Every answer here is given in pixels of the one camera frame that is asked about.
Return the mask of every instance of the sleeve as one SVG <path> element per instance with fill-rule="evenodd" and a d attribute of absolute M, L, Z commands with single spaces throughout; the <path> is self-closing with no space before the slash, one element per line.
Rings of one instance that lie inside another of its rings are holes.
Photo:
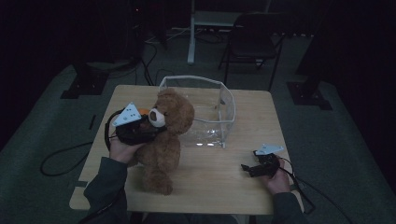
<path fill-rule="evenodd" d="M 273 224 L 305 224 L 309 223 L 301 211 L 297 198 L 291 192 L 274 195 Z"/>
<path fill-rule="evenodd" d="M 126 164 L 102 158 L 97 176 L 84 191 L 91 208 L 80 223 L 128 223 L 123 189 L 127 173 Z"/>

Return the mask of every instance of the wooden table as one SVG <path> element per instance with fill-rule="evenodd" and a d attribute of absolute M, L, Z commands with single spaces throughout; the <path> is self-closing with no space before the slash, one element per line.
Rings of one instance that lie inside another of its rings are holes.
<path fill-rule="evenodd" d="M 79 181 L 90 182 L 96 176 L 100 160 L 108 157 L 104 141 L 105 123 L 112 113 L 134 102 L 137 107 L 151 108 L 158 87 L 118 86 L 110 100 L 102 124 Z M 283 146 L 276 153 L 289 159 L 272 96 L 267 91 L 231 90 L 236 117 L 226 148 L 183 147 L 180 163 L 171 174 L 171 195 L 145 192 L 142 187 L 143 167 L 129 168 L 125 191 L 128 210 L 137 212 L 203 213 L 203 214 L 273 214 L 272 197 L 257 178 L 251 178 L 241 164 L 258 165 L 252 151 L 262 144 Z M 83 187 L 75 187 L 70 200 L 73 209 L 88 210 Z M 295 192 L 300 204 L 301 197 Z"/>

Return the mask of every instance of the transparent bin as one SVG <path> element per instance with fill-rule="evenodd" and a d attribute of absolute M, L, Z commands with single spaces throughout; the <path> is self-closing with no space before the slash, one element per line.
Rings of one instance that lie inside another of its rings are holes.
<path fill-rule="evenodd" d="M 160 91 L 174 88 L 194 106 L 189 131 L 182 134 L 184 147 L 223 147 L 235 120 L 233 95 L 220 81 L 196 76 L 164 77 Z"/>

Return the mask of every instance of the chair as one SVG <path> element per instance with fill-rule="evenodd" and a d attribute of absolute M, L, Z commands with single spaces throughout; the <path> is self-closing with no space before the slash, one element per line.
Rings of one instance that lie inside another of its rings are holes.
<path fill-rule="evenodd" d="M 219 69 L 226 63 L 224 85 L 227 85 L 230 63 L 255 63 L 257 69 L 260 69 L 267 60 L 275 59 L 268 87 L 268 91 L 271 90 L 283 39 L 287 33 L 286 21 L 286 13 L 264 12 L 244 13 L 235 20 L 219 63 Z M 275 43 L 271 38 L 273 34 L 279 34 Z"/>

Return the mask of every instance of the teddy bear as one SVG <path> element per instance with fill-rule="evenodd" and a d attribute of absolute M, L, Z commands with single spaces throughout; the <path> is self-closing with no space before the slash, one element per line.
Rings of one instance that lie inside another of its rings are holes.
<path fill-rule="evenodd" d="M 144 165 L 143 186 L 147 191 L 169 195 L 173 182 L 169 173 L 176 170 L 180 158 L 178 136 L 186 133 L 194 119 L 194 108 L 189 100 L 173 88 L 158 93 L 154 107 L 148 113 L 151 125 L 162 128 L 152 142 L 139 148 L 130 166 Z"/>

